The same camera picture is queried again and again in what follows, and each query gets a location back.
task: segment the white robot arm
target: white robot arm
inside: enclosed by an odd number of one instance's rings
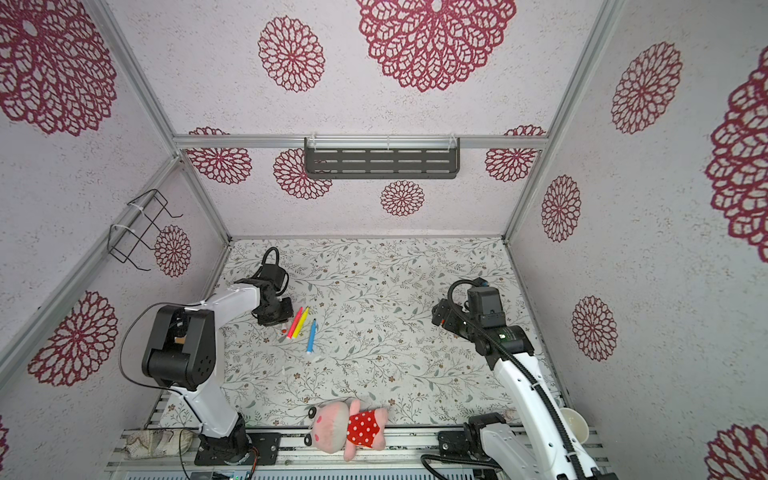
[[[467,312],[452,298],[453,290],[463,283],[471,286]],[[601,474],[576,440],[544,384],[533,345],[522,328],[507,326],[496,288],[482,278],[453,283],[447,298],[432,309],[432,323],[475,344],[475,351],[485,357],[494,377],[513,397],[533,452],[496,413],[469,419],[465,424],[466,444],[456,443],[468,448],[459,446],[455,452],[441,449],[444,456],[429,459],[446,461],[446,453],[472,455],[478,460],[490,457],[511,480],[616,479],[613,474]]]
[[[243,416],[229,405],[221,390],[225,362],[221,361],[220,328],[247,310],[252,310],[263,325],[283,322],[293,315],[290,299],[276,297],[286,276],[272,266],[277,267],[263,264],[253,277],[238,280],[199,305],[164,306],[157,312],[142,369],[160,386],[181,395],[200,420],[197,465],[232,465],[249,459],[250,441]],[[468,291],[468,312],[452,301],[453,288],[460,283],[473,285]],[[506,325],[495,288],[482,279],[454,283],[448,299],[432,309],[432,323],[475,344],[494,377],[513,397],[533,447],[531,452],[520,442],[499,414],[488,414],[469,419],[469,450],[459,454],[465,458],[490,457],[511,480],[616,479],[612,474],[600,474],[576,440],[543,383],[528,337],[519,326]]]
[[[216,353],[224,351],[224,335],[221,327],[243,312],[254,310],[259,306],[259,288],[245,283],[235,283],[223,293],[212,296],[203,301],[200,306],[185,307],[187,312],[209,310],[214,312],[214,335],[216,339]],[[227,437],[237,423],[237,412],[227,401],[221,391],[224,384],[224,370],[226,363],[223,356],[215,359],[214,371],[211,376],[197,386],[195,390],[188,390],[181,386],[171,386],[170,389],[184,397],[187,404],[195,414],[203,420],[200,424],[200,433],[210,438]]]
[[[276,261],[266,263],[271,252]],[[157,311],[141,369],[160,387],[178,393],[200,421],[197,465],[236,465],[250,457],[245,420],[221,390],[226,368],[221,327],[248,310],[263,326],[293,316],[291,299],[277,298],[288,282],[279,262],[280,253],[270,248],[252,277],[198,305]]]

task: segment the white cup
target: white cup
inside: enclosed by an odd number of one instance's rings
[[[584,417],[576,410],[566,407],[560,409],[560,413],[563,414],[565,422],[571,428],[578,442],[581,444],[585,443],[589,439],[589,425],[587,425]]]

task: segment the red polka dot dress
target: red polka dot dress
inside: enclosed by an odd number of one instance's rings
[[[381,427],[376,422],[373,412],[360,412],[349,417],[346,439],[354,445],[371,448],[373,437]]]

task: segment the marker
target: marker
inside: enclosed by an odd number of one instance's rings
[[[301,320],[299,320],[299,325],[296,325],[296,330],[293,331],[292,339],[295,339],[299,336],[299,333],[301,332],[301,327],[304,326],[304,321],[306,320],[306,316],[310,314],[310,308],[307,307],[306,310],[304,310],[304,313],[301,315]]]
[[[315,332],[317,332],[317,320],[312,321],[312,329],[310,330],[310,341],[306,344],[307,353],[312,353],[312,347],[315,345]]]
[[[296,314],[296,318],[293,319],[293,323],[291,323],[290,330],[288,330],[288,338],[290,338],[293,335],[293,331],[296,329],[296,325],[299,324],[299,319],[301,318],[301,312],[304,311],[304,307],[299,308],[299,312]]]

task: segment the red mandala print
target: red mandala print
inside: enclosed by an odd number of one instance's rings
[[[5,439],[7,436],[8,429],[3,426],[0,416],[0,472],[2,472],[2,461],[5,458],[5,453],[8,451],[8,441]]]
[[[259,38],[261,65],[275,83],[288,91],[307,91],[326,69],[323,47],[310,27],[295,18],[275,18]]]
[[[416,213],[424,204],[424,190],[413,182],[398,180],[384,187],[382,207],[397,217]]]
[[[330,190],[331,180],[314,180],[307,177],[304,169],[304,150],[286,150],[275,159],[274,175],[280,188],[296,198],[309,200],[322,197]]]
[[[708,480],[765,480],[768,478],[768,432],[760,425],[732,425],[708,442],[704,457]]]
[[[541,127],[520,125],[507,131],[504,135],[546,135]],[[485,154],[485,169],[496,180],[505,182],[526,178],[536,160],[537,151],[534,148],[494,148]]]
[[[599,298],[586,296],[574,308],[571,320],[578,348],[589,358],[607,360],[616,348],[616,322],[608,305]]]
[[[190,266],[192,249],[190,239],[181,228],[168,225],[154,242],[154,259],[168,276],[180,276]]]
[[[662,41],[638,55],[616,85],[611,108],[616,128],[633,134],[652,125],[674,98],[682,69],[674,44]]]
[[[710,137],[710,204],[728,219],[728,234],[757,247],[768,263],[768,47],[749,80],[728,97],[728,108]]]
[[[14,121],[78,136],[111,115],[117,72],[76,0],[0,2],[0,103]]]
[[[382,73],[402,87],[445,90],[466,81],[504,41],[513,0],[357,0],[360,33]]]
[[[561,175],[555,178],[541,202],[541,224],[553,242],[570,237],[581,215],[581,199],[573,178]]]
[[[114,307],[98,292],[85,292],[27,371],[40,383],[73,386],[99,370],[117,337]]]
[[[196,128],[190,135],[228,135],[218,128]],[[187,150],[197,171],[220,184],[238,184],[250,175],[250,157],[245,148],[191,148]]]

